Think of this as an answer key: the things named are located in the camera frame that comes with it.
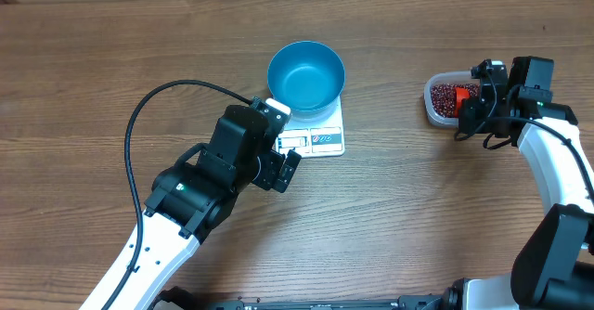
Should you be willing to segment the orange measuring scoop blue handle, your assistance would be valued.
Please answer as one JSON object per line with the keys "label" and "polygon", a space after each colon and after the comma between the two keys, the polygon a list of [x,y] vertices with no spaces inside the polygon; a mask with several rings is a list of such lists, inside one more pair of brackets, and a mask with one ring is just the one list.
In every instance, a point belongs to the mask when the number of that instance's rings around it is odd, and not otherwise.
{"label": "orange measuring scoop blue handle", "polygon": [[462,102],[471,97],[469,90],[465,87],[455,87],[455,108],[453,115],[455,118],[459,116],[460,109],[462,108]]}

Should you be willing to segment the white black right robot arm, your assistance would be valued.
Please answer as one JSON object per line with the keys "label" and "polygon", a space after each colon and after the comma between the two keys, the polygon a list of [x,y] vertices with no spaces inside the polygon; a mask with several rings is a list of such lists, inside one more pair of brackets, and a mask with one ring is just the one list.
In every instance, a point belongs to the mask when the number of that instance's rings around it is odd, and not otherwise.
{"label": "white black right robot arm", "polygon": [[486,59],[470,70],[476,97],[457,101],[457,141],[496,137],[526,159],[545,216],[511,271],[461,279],[445,292],[444,309],[590,309],[593,266],[579,261],[593,249],[593,169],[579,140],[578,120],[553,102],[554,62],[517,57],[510,67]]}

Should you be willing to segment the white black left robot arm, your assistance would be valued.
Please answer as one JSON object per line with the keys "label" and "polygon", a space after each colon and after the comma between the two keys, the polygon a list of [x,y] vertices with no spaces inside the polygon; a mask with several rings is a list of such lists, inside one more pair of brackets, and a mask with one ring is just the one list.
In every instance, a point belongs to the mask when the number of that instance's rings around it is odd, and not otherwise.
{"label": "white black left robot arm", "polygon": [[209,142],[193,146],[156,177],[139,223],[83,307],[149,308],[228,218],[246,186],[284,192],[301,157],[273,147],[290,118],[290,108],[273,99],[227,107]]}

